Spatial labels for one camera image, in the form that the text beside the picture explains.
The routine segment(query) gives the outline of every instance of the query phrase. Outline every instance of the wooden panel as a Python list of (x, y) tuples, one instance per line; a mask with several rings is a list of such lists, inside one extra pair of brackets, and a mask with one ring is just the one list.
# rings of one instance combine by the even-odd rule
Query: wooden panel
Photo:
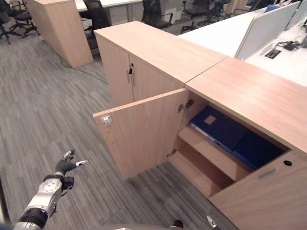
[(95, 34), (160, 69), (182, 86), (226, 58), (225, 55), (137, 21), (99, 29)]
[(234, 181), (246, 177), (252, 171), (238, 158), (225, 152), (218, 145), (210, 143), (191, 126), (183, 128), (178, 136)]
[(61, 57), (67, 59), (55, 34), (54, 28), (52, 27), (50, 18), (47, 16), (45, 6), (35, 0), (26, 0), (25, 4), (27, 5), (33, 21), (43, 39), (51, 45), (51, 47), (60, 54)]
[(130, 55), (129, 58), (131, 65), (133, 64), (132, 86), (134, 101), (182, 88), (180, 84), (138, 57)]
[(233, 181), (206, 158), (185, 144), (169, 161), (206, 197), (211, 197)]
[(93, 61), (76, 4), (73, 0), (45, 6), (56, 37), (61, 44), (63, 58), (78, 67)]
[(97, 43), (114, 105), (133, 102), (132, 84), (127, 77), (129, 55), (100, 36), (97, 37)]
[[(124, 178), (166, 160), (175, 142), (189, 91), (179, 89), (93, 115)], [(109, 115), (110, 126), (101, 118)]]
[(227, 58), (186, 88), (291, 149), (307, 152), (307, 88)]
[[(283, 161), (292, 162), (286, 166)], [(211, 198), (240, 230), (305, 230), (307, 167), (291, 152)]]

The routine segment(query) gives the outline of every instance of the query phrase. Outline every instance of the cabinet latch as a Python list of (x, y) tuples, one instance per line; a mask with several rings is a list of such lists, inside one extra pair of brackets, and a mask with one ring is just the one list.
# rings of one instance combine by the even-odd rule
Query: cabinet latch
[(169, 158), (169, 157), (173, 156), (175, 154), (175, 152), (177, 152), (177, 149), (173, 149), (173, 151), (170, 154), (167, 154), (166, 157)]
[(110, 116), (104, 116), (101, 118), (101, 120), (102, 120), (102, 123), (105, 124), (106, 126), (111, 125), (112, 119)]
[(181, 104), (178, 108), (178, 113), (180, 113), (181, 110), (183, 110), (183, 109), (187, 109), (187, 108), (191, 107), (191, 105), (193, 105), (193, 104), (194, 104), (194, 101), (192, 99), (188, 100), (188, 102), (185, 105)]

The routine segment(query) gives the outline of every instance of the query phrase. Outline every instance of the robotic hand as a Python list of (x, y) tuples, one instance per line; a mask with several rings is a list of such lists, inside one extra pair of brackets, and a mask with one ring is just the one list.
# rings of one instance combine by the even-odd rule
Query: robotic hand
[(43, 183), (38, 187), (38, 193), (25, 208), (14, 230), (42, 230), (44, 228), (48, 218), (56, 212), (57, 201), (73, 187), (74, 178), (65, 177), (65, 174), (88, 162), (71, 162), (74, 154), (75, 150), (67, 151), (57, 163), (54, 173), (44, 178)]

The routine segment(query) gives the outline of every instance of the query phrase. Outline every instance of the cable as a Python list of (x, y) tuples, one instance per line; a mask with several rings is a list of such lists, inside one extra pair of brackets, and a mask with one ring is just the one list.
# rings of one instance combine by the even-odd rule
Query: cable
[(66, 68), (73, 69), (73, 70), (75, 70), (75, 71), (79, 71), (79, 72), (82, 72), (82, 73), (86, 73), (87, 75), (90, 75), (91, 77), (96, 78), (96, 79), (99, 80), (99, 81), (102, 81), (104, 84), (109, 85), (105, 80), (103, 80), (103, 79), (101, 79), (101, 78), (98, 78), (98, 77), (96, 77), (95, 75), (93, 75), (93, 74), (91, 74), (91, 73), (85, 72), (85, 71), (80, 70), (80, 69), (75, 69), (75, 68), (70, 67), (70, 66), (65, 66), (64, 63), (63, 63), (63, 58), (62, 58), (59, 54), (57, 54), (57, 55), (58, 55), (59, 58), (61, 59), (61, 65), (62, 65), (62, 66), (66, 67)]

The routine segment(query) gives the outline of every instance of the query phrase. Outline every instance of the cabinet shelf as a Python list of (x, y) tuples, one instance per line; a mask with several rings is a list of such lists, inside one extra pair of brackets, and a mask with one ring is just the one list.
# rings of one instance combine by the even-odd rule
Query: cabinet shelf
[(253, 171), (217, 144), (211, 143), (191, 126), (184, 127), (178, 136), (234, 181), (246, 177)]
[(184, 144), (169, 161), (206, 197), (234, 182), (188, 144)]

